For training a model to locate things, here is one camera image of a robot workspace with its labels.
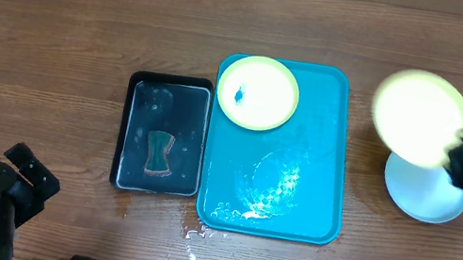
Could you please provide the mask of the light blue plate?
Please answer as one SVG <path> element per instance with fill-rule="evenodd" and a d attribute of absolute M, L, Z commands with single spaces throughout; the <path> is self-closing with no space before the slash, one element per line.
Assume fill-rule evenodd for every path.
<path fill-rule="evenodd" d="M 417 167 L 391 153 L 384 177 L 393 202 L 415 220 L 439 224 L 463 213 L 463 190 L 452 184 L 443 167 Z"/>

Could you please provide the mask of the green and orange sponge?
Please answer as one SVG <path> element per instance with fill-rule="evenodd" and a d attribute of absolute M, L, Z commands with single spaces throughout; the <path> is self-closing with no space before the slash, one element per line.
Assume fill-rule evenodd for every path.
<path fill-rule="evenodd" d="M 164 131 L 150 131 L 148 136 L 148 158 L 144 172 L 149 176 L 169 176 L 170 166 L 168 154 L 175 141 L 175 137 Z"/>

